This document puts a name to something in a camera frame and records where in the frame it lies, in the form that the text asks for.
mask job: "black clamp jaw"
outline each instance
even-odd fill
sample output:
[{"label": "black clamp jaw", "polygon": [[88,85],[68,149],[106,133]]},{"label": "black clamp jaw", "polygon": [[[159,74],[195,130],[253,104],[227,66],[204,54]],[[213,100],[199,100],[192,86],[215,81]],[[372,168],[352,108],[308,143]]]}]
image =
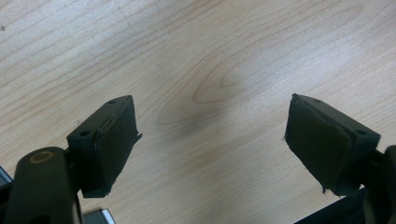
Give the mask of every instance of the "black clamp jaw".
[{"label": "black clamp jaw", "polygon": [[388,147],[382,154],[376,150],[379,138],[378,133],[330,105],[293,94],[285,134],[291,151],[323,191],[362,195],[357,209],[364,211],[361,217],[356,213],[356,218],[337,216],[335,210],[347,209],[347,203],[340,202],[299,223],[396,223],[396,147]]},{"label": "black clamp jaw", "polygon": [[67,136],[67,150],[45,147],[20,159],[14,182],[0,188],[0,223],[82,224],[78,191],[107,196],[141,136],[132,96],[105,103]]}]

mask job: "wooden table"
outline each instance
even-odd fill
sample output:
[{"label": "wooden table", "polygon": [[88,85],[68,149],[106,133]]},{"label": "wooden table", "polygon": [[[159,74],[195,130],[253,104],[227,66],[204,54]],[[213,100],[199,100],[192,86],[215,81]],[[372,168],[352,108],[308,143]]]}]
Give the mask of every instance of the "wooden table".
[{"label": "wooden table", "polygon": [[0,164],[67,147],[131,94],[143,138],[104,199],[120,224],[292,223],[338,198],[288,149],[291,95],[396,136],[396,2],[4,0]]}]

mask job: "wood grain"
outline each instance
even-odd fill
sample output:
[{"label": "wood grain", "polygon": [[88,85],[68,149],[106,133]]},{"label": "wood grain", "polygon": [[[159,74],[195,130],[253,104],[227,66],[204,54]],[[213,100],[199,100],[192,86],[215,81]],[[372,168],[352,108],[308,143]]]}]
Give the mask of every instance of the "wood grain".
[{"label": "wood grain", "polygon": [[0,164],[132,94],[143,138],[110,196],[125,223],[292,223],[336,201],[283,140],[290,97],[396,135],[391,0],[7,0]]}]

